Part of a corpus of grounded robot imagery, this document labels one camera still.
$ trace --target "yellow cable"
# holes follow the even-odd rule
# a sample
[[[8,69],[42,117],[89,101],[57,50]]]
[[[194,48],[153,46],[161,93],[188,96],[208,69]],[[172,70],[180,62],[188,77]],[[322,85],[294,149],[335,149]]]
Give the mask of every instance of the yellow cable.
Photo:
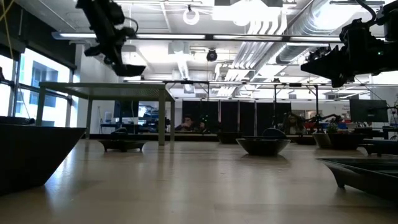
[[[9,45],[9,48],[10,48],[11,59],[14,60],[14,56],[12,54],[12,45],[11,45],[10,33],[8,31],[7,12],[6,12],[6,7],[4,5],[4,1],[3,1],[3,4],[2,4],[2,11],[3,11],[3,16],[4,16],[4,23],[6,24],[6,34],[7,34],[8,45]]]
[[[3,14],[0,16],[0,22],[1,22],[1,21],[4,19],[4,17],[7,15],[7,12],[10,10],[10,8],[11,8],[12,4],[14,3],[14,1],[15,1],[15,0],[11,0],[10,5],[7,7],[6,10],[4,10]]]

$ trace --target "table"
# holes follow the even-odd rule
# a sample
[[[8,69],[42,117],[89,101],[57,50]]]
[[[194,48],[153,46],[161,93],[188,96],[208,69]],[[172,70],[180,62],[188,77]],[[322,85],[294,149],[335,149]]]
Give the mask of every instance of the table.
[[[41,126],[43,121],[44,99],[46,91],[59,91],[88,100],[86,138],[90,137],[91,111],[93,100],[135,100],[159,102],[159,126],[165,126],[165,104],[171,103],[170,114],[170,140],[174,141],[174,114],[175,99],[164,83],[55,83],[40,82],[39,103],[37,106],[36,126]],[[165,145],[165,129],[159,129],[159,145]]]

